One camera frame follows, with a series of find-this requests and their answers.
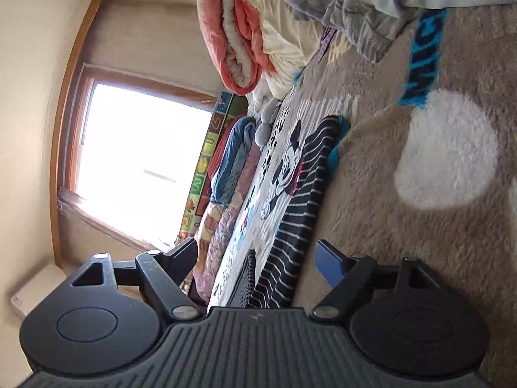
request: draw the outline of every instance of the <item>white fabric with black pattern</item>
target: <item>white fabric with black pattern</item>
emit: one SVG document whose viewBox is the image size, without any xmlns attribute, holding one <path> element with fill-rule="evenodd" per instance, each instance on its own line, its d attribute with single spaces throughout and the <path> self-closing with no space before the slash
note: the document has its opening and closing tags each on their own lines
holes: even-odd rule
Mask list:
<svg viewBox="0 0 517 388">
<path fill-rule="evenodd" d="M 286 308 L 291 305 L 325 193 L 327 158 L 338 134 L 338 117 L 329 116 L 306 138 L 299 175 L 294 182 L 295 189 L 249 299 L 250 307 Z"/>
</svg>

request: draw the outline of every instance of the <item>beige wall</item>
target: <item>beige wall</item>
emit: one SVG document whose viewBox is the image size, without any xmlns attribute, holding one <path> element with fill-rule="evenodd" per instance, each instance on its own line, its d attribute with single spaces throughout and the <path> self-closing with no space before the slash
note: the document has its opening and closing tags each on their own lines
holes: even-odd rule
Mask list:
<svg viewBox="0 0 517 388">
<path fill-rule="evenodd" d="M 9 296 L 53 259 L 52 126 L 68 55 L 90 0 L 0 0 L 0 386 L 30 369 Z"/>
<path fill-rule="evenodd" d="M 89 63 L 219 95 L 195 6 L 105 1 L 85 45 Z"/>
</svg>

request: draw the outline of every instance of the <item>bright window pane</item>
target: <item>bright window pane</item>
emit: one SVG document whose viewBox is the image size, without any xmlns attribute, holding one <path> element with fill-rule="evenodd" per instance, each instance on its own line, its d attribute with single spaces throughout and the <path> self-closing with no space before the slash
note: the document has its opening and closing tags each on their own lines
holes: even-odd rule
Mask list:
<svg viewBox="0 0 517 388">
<path fill-rule="evenodd" d="M 173 246 L 209 122 L 210 112 L 97 84 L 76 185 L 88 213 Z"/>
</svg>

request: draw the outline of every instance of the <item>brown fleece blanket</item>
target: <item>brown fleece blanket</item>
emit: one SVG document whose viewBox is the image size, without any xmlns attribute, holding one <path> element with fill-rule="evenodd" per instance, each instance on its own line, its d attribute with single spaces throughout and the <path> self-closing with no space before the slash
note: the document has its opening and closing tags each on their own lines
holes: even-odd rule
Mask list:
<svg viewBox="0 0 517 388">
<path fill-rule="evenodd" d="M 517 5 L 448 10 L 425 108 L 400 106 L 415 24 L 379 64 L 354 50 L 314 59 L 291 109 L 353 98 L 352 129 L 321 205 L 294 306 L 330 287 L 313 263 L 325 238 L 381 264 L 425 261 L 477 308 L 491 342 L 480 369 L 517 381 Z"/>
</svg>

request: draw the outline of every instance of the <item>pink comforter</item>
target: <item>pink comforter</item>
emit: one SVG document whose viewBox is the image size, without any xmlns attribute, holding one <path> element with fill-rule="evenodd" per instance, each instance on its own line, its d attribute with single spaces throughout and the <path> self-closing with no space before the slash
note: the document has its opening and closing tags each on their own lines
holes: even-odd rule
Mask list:
<svg viewBox="0 0 517 388">
<path fill-rule="evenodd" d="M 262 69 L 274 73 L 275 68 L 263 51 L 259 12 L 246 0 L 232 0 L 231 20 L 237 36 L 228 38 L 223 27 L 223 3 L 223 0 L 197 0 L 201 32 L 224 85 L 238 95 L 245 95 L 259 82 Z M 242 43 L 244 51 L 230 45 L 232 38 Z M 250 71 L 240 76 L 239 72 L 246 69 Z"/>
<path fill-rule="evenodd" d="M 259 159 L 260 148 L 253 143 L 250 153 L 248 154 L 242 168 L 239 180 L 237 181 L 237 186 L 232 196 L 232 200 L 230 201 L 229 206 L 224 210 L 221 219 L 219 220 L 219 225 L 210 240 L 208 252 L 206 253 L 205 266 L 202 270 L 195 270 L 196 272 L 194 273 L 194 277 L 197 292 L 206 302 L 210 301 L 216 274 L 219 270 L 219 266 L 221 265 L 224 251 L 226 251 L 228 242 L 232 236 L 235 221 L 239 215 L 242 203 L 250 189 L 251 181 L 253 180 L 253 175 L 257 169 Z"/>
</svg>

